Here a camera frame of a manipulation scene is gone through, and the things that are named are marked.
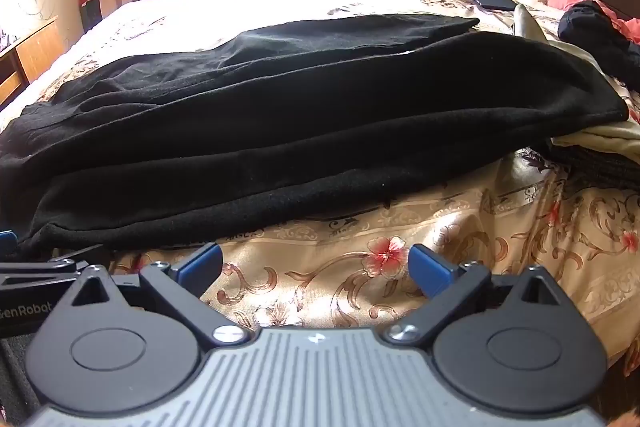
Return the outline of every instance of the wooden drawer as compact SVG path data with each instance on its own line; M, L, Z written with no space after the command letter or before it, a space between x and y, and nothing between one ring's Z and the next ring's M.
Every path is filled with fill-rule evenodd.
M65 52L56 21L47 23L28 38L21 40L16 44L15 50L20 58L24 76L31 84Z
M20 89L21 81L18 73L12 73L8 79L0 84L0 104L8 99L16 89Z

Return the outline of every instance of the black cloth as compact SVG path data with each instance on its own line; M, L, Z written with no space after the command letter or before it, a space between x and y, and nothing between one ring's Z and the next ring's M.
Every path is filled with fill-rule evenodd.
M9 425L20 425L40 408L24 373L24 354L32 336L0 339L0 406Z
M388 200L626 120L581 58L466 33L477 21L293 22L118 60L0 134L0 223L22 259L196 243Z
M640 165L626 156L580 146L558 147L550 143L535 149L545 158L578 169L585 180L598 187L640 191Z
M640 91L640 46L613 27L594 1L574 4L558 25L558 36L589 52L602 71Z

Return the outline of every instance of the folded black fabric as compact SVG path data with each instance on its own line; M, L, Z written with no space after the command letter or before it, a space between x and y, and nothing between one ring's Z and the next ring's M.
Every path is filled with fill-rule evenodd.
M574 4L560 19L558 36L593 55L609 76L640 91L640 46L615 29L597 3Z
M598 187L640 190L640 165L626 156L580 146L546 144L535 149L545 158L578 169L582 177Z
M118 60L0 134L0 224L22 259L195 243L387 200L626 120L584 60L465 33L476 23L295 22Z

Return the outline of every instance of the metal screw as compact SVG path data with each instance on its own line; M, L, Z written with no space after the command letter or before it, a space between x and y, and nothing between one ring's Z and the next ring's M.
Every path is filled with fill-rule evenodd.
M171 267L171 265L167 263L167 261L153 261L152 263L150 263L150 265L155 266L162 271L169 270L169 268Z
M394 324L387 333L395 341L411 342L418 338L420 331L412 324Z
M235 344L244 340L246 333L239 326L228 324L213 330L213 338L221 344Z

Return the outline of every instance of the gray ribbed panel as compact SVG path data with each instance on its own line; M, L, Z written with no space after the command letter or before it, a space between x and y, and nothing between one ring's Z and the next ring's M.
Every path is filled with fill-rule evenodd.
M514 420L443 388L423 355L381 344L371 330L263 330L219 349L194 382L146 412L85 419L42 410L36 427L600 427L589 410Z

